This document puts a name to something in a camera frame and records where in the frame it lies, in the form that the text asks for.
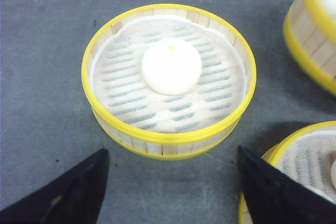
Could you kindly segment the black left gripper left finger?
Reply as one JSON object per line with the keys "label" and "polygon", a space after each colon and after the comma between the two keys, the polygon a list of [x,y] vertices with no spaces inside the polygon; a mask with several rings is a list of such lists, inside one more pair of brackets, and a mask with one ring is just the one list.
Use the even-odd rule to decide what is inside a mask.
{"label": "black left gripper left finger", "polygon": [[100,149],[46,186],[1,210],[1,223],[96,223],[110,156]]}

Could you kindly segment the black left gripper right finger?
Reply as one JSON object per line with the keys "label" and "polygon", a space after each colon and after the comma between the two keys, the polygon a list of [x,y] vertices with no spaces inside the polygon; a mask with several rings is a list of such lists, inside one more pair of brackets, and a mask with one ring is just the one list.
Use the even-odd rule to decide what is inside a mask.
{"label": "black left gripper right finger", "polygon": [[246,147],[237,149],[241,188],[253,223],[335,223],[335,204]]}

